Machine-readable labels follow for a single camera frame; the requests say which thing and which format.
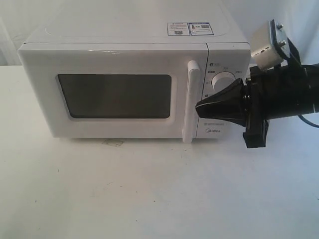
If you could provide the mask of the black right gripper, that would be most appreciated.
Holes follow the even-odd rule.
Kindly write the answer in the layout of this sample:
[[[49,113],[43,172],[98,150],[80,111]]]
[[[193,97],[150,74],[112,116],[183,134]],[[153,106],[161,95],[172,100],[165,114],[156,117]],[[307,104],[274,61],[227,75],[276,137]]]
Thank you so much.
[[[241,125],[245,127],[243,138],[247,148],[265,147],[269,122],[259,89],[262,74],[258,66],[250,67],[248,78],[243,81],[238,78],[222,91],[199,101],[195,106],[198,116]]]

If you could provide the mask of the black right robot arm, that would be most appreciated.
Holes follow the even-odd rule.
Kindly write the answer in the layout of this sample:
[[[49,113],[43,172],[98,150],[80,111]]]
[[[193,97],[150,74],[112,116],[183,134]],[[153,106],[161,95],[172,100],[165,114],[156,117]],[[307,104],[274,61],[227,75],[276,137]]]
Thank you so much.
[[[199,101],[200,118],[225,120],[245,127],[247,148],[266,146],[269,120],[298,116],[306,124],[307,114],[319,111],[319,66],[303,65],[295,45],[289,40],[287,65],[262,71],[250,68],[250,77],[236,79],[222,91]]]

